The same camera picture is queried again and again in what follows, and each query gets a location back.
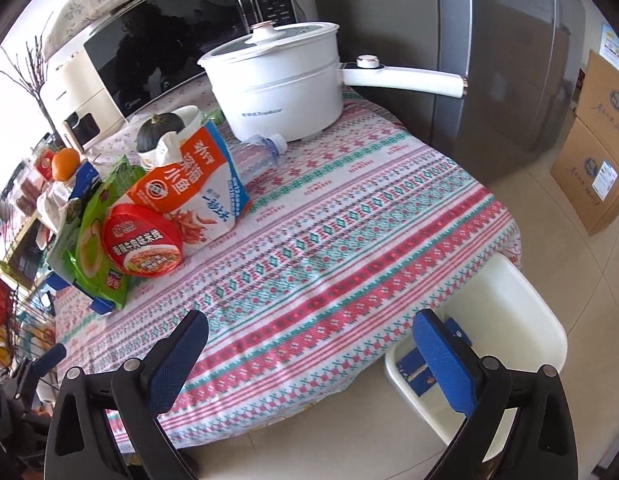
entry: orange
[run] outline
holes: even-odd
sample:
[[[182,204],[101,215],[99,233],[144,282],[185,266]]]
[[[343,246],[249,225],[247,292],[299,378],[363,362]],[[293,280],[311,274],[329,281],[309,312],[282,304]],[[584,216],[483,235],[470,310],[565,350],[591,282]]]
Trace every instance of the orange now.
[[[52,159],[52,177],[58,182],[69,180],[80,164],[80,155],[73,148],[63,148]]]

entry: red noodle cup lid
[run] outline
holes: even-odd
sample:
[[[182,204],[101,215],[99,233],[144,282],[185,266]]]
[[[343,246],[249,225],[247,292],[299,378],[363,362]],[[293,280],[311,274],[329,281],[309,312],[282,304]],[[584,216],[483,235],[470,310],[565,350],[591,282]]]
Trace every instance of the red noodle cup lid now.
[[[106,253],[125,274],[156,278],[183,260],[183,238],[177,227],[141,205],[114,206],[102,232]]]

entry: cardboard box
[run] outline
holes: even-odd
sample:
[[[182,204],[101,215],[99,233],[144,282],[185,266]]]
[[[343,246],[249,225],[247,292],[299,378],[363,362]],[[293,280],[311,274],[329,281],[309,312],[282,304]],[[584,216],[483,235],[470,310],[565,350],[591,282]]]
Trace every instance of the cardboard box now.
[[[593,50],[576,115],[619,163],[619,71]]]
[[[578,118],[551,175],[590,236],[605,229],[619,215],[619,163]]]

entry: pot lid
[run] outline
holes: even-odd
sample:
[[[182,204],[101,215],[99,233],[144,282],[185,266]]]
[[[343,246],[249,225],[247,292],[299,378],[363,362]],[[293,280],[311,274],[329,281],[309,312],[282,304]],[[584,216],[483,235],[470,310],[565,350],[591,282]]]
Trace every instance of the pot lid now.
[[[306,40],[315,40],[326,34],[336,34],[336,23],[293,23],[274,27],[274,22],[256,23],[252,27],[253,34],[230,41],[209,51],[200,60],[199,64],[205,66],[206,61],[248,59],[270,52],[272,48],[297,43]]]

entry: screw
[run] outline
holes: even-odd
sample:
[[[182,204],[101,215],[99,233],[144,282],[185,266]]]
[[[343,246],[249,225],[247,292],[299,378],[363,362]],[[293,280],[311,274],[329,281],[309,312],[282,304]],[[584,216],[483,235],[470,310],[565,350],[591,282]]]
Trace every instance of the screw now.
[[[75,366],[74,368],[70,368],[68,372],[65,374],[68,379],[76,379],[80,376],[80,368]]]
[[[139,366],[141,366],[141,362],[136,357],[134,357],[132,359],[128,359],[125,363],[123,363],[123,369],[126,372],[133,372]]]
[[[547,375],[547,377],[556,377],[558,375],[556,368],[554,368],[552,365],[545,365],[543,367],[543,373]]]
[[[498,362],[498,359],[488,355],[483,358],[483,366],[488,370],[498,370],[500,363]]]

